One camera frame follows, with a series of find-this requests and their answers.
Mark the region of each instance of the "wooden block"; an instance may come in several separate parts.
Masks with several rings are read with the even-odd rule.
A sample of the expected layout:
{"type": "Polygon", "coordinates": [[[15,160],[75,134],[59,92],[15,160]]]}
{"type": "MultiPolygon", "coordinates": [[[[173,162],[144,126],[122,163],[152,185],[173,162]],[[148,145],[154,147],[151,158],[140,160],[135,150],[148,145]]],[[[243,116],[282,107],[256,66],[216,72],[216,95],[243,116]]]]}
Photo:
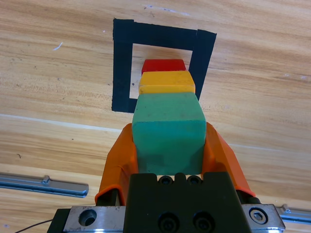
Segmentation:
{"type": "Polygon", "coordinates": [[[141,74],[147,71],[186,70],[182,59],[147,59],[141,69],[141,74]]]}
{"type": "Polygon", "coordinates": [[[201,173],[206,120],[194,93],[140,95],[132,131],[139,172],[201,173]]]}
{"type": "Polygon", "coordinates": [[[139,94],[195,93],[195,84],[189,71],[144,72],[139,82],[139,94]]]}

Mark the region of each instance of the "wood grain surface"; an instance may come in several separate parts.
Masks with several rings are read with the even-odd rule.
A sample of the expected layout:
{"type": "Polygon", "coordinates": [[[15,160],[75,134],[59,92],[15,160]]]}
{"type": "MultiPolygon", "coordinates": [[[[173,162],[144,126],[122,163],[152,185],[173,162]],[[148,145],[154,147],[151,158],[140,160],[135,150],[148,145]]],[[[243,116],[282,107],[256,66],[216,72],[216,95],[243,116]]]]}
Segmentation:
{"type": "MultiPolygon", "coordinates": [[[[0,189],[1,233],[94,204],[106,155],[133,117],[111,111],[113,18],[217,33],[206,119],[262,202],[311,209],[311,1],[0,0],[0,172],[90,186],[85,199],[0,189]]],[[[131,97],[145,59],[188,67],[190,57],[134,45],[131,97]]]]}

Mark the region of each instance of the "cable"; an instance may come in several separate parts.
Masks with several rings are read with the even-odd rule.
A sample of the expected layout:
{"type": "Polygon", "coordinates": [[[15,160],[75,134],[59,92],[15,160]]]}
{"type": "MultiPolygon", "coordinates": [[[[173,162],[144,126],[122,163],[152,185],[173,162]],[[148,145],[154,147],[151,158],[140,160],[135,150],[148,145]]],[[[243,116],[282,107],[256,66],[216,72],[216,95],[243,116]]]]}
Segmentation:
{"type": "Polygon", "coordinates": [[[31,228],[31,227],[35,227],[35,226],[41,225],[41,224],[43,224],[43,223],[52,222],[52,221],[53,221],[53,219],[46,220],[46,221],[44,221],[44,222],[39,222],[39,223],[37,223],[37,224],[35,224],[35,225],[32,225],[32,226],[30,226],[30,227],[26,227],[26,228],[24,228],[23,230],[20,230],[20,231],[15,232],[15,233],[20,233],[20,232],[23,232],[23,231],[25,231],[25,230],[28,230],[28,229],[31,228]]]}

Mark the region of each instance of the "yellow block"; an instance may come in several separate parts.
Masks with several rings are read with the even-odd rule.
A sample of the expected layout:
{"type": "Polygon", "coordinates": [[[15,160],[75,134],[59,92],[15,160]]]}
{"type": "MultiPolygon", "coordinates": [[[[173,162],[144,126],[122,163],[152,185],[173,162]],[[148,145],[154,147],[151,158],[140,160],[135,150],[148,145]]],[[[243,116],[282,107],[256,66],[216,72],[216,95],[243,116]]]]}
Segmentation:
{"type": "Polygon", "coordinates": [[[139,82],[139,94],[195,93],[195,84],[189,71],[144,72],[139,82]]]}

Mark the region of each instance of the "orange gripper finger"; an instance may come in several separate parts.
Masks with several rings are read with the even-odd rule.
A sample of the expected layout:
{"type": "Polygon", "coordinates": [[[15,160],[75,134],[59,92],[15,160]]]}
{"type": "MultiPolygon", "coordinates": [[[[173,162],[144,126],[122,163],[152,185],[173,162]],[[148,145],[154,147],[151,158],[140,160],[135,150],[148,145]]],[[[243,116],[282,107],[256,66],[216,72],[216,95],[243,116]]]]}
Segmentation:
{"type": "Polygon", "coordinates": [[[217,133],[214,127],[207,123],[204,146],[202,177],[205,172],[227,171],[236,190],[243,191],[255,197],[248,186],[240,164],[230,146],[217,133]]]}
{"type": "Polygon", "coordinates": [[[136,147],[133,142],[132,124],[122,130],[117,141],[107,155],[101,186],[97,199],[104,193],[118,189],[121,205],[126,204],[130,176],[138,173],[136,147]]]}

